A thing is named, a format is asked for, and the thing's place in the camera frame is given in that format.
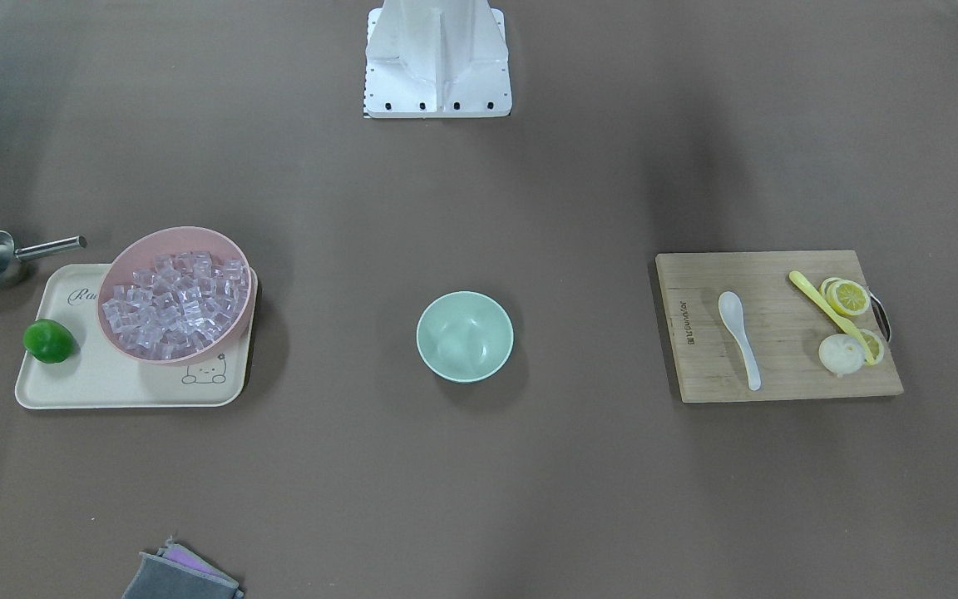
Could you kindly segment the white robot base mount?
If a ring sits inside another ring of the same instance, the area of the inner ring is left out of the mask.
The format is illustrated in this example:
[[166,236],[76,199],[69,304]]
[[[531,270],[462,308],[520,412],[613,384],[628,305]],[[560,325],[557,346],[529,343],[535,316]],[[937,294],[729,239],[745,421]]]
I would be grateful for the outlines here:
[[365,57],[367,118],[512,112],[505,15],[486,1],[385,1],[368,13]]

